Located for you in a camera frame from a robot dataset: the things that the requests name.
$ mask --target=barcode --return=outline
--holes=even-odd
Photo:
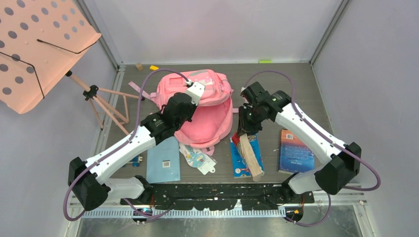
[[[170,167],[170,160],[163,160],[163,168],[169,168]]]

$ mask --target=light blue notebook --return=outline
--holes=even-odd
[[[154,184],[179,180],[179,142],[169,137],[147,151],[147,181]]]

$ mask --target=gray wooden table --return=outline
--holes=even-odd
[[[166,65],[165,68],[175,69],[180,72],[194,71],[201,69],[212,69],[215,72],[223,73],[227,75],[231,87],[235,90],[233,92],[233,107],[237,108],[243,103],[243,99],[240,97],[240,88],[243,86],[245,81],[254,73],[262,70],[278,70],[289,75],[295,82],[296,92],[295,100],[301,109],[316,121],[326,131],[331,132],[330,125],[326,116],[326,112],[323,106],[323,102],[320,96],[319,88],[314,79],[313,72],[310,65],[307,63],[289,63],[289,64],[193,64],[193,65]],[[144,70],[138,71],[134,65],[128,65],[126,67],[124,79],[121,86],[121,92],[137,94],[128,83],[130,81],[135,82],[137,85],[141,85],[144,78],[150,70],[147,66],[144,66]],[[157,73],[152,76],[145,86],[147,92],[155,92],[157,84],[160,79],[168,73]],[[283,90],[291,95],[291,86],[288,80],[280,75],[273,73],[265,73],[257,76],[255,81],[259,81],[260,84],[267,89],[270,93],[277,90]],[[137,101],[134,99],[127,98],[129,119],[130,123],[125,125],[128,131],[132,131],[135,126],[136,108]],[[116,108],[123,113],[124,103],[120,99],[117,102]],[[141,104],[141,116],[140,119],[144,119],[148,114],[157,111],[157,106],[148,100],[145,100]],[[232,135],[237,130],[237,115],[233,115],[233,128],[230,132]],[[265,175],[262,177],[261,182],[282,182],[289,175],[284,173],[278,173],[278,155],[279,155],[279,136],[282,127],[267,120],[262,123],[263,130],[258,133],[259,146],[261,156],[265,168]],[[116,143],[125,137],[124,133],[116,126],[112,125],[108,136],[107,147]],[[112,177],[113,178],[130,178],[134,175],[146,176],[147,167],[147,153],[143,153],[144,161],[140,164],[140,167],[132,167],[127,165],[126,167],[120,168]],[[216,161],[215,173],[208,173],[203,175],[198,169],[191,168],[183,155],[180,155],[180,174],[181,180],[179,183],[238,183],[238,182],[252,182],[251,178],[234,178],[230,151],[230,142],[228,137],[221,140],[215,146],[215,152],[212,156]]]

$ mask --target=green object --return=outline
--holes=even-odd
[[[259,63],[272,63],[272,60],[259,60]]]

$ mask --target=yellow object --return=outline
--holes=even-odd
[[[151,71],[155,71],[155,70],[157,70],[157,69],[159,69],[159,67],[156,67],[156,66],[154,66],[154,65],[151,65],[151,66],[150,66],[150,70],[151,70]]]

